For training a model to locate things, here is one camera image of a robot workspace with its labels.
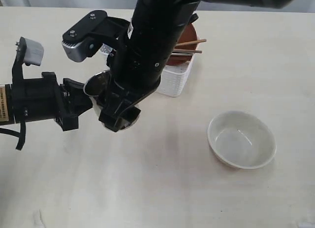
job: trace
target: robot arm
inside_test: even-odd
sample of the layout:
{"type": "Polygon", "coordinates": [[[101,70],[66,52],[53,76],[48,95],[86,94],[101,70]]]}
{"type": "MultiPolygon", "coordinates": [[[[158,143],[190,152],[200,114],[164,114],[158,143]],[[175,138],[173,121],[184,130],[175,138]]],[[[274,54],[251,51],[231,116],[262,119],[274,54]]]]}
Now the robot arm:
{"type": "MultiPolygon", "coordinates": [[[[105,127],[117,132],[138,119],[136,105],[158,88],[162,70],[200,1],[138,0],[131,22],[97,10],[64,33],[63,47],[75,62],[92,57],[104,43],[113,48],[107,59],[110,71],[98,79],[99,91],[93,96],[105,127]]],[[[281,8],[292,0],[203,1],[281,8]]],[[[25,38],[17,45],[12,84],[0,86],[0,126],[20,123],[21,132],[0,128],[0,133],[18,137],[21,150],[26,122],[55,119],[64,131],[74,130],[92,102],[83,84],[64,79],[59,85],[53,72],[24,79],[23,64],[40,65],[43,50],[25,38]]]]}

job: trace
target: white basket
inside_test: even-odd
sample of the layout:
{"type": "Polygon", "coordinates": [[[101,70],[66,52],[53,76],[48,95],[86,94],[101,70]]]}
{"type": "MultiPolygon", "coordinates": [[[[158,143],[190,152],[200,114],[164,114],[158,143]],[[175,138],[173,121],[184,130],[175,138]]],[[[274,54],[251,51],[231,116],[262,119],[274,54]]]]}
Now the white basket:
{"type": "MultiPolygon", "coordinates": [[[[106,45],[105,46],[103,45],[100,51],[104,55],[106,60],[111,50],[110,47],[106,47],[106,45]]],[[[167,95],[173,98],[178,97],[182,93],[184,86],[187,82],[187,79],[192,68],[192,64],[195,59],[195,55],[196,54],[192,56],[192,59],[189,62],[186,62],[182,65],[178,66],[167,65],[162,72],[161,84],[157,89],[157,93],[167,95]]]]}

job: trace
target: wall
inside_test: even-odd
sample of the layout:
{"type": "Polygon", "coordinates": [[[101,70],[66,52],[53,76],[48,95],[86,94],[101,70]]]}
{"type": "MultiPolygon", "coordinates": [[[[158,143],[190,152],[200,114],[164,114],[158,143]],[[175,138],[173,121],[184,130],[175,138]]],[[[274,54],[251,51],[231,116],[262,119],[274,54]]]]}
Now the wall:
{"type": "MultiPolygon", "coordinates": [[[[133,9],[137,0],[2,0],[5,5],[133,9]]],[[[273,11],[272,9],[202,3],[201,10],[273,11]]],[[[315,12],[315,0],[296,0],[282,11],[315,12]]]]}

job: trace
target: white bowl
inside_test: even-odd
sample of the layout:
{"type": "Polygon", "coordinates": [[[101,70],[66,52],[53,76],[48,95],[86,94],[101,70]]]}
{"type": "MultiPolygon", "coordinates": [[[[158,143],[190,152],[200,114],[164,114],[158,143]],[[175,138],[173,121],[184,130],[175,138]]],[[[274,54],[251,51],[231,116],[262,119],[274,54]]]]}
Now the white bowl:
{"type": "Polygon", "coordinates": [[[268,127],[242,111],[228,111],[215,117],[208,128],[208,140],[219,160],[233,168],[266,166],[277,150],[268,127]]]}

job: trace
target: white table surface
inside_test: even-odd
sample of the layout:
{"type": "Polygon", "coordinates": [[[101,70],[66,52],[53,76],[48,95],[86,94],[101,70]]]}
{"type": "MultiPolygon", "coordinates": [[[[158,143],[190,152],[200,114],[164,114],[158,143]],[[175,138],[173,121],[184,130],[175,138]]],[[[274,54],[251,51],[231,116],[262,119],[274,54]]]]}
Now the white table surface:
{"type": "MultiPolygon", "coordinates": [[[[104,69],[101,55],[70,61],[61,36],[89,10],[0,8],[0,82],[10,83],[15,41],[45,47],[41,67],[85,82],[104,69]]],[[[130,19],[130,10],[108,10],[130,19]]],[[[315,14],[199,12],[207,38],[179,98],[154,94],[120,133],[93,111],[80,129],[29,123],[22,152],[0,135],[0,227],[293,228],[315,222],[315,14]],[[262,169],[233,170],[209,150],[206,128],[238,109],[264,121],[278,152],[262,169]]]]}

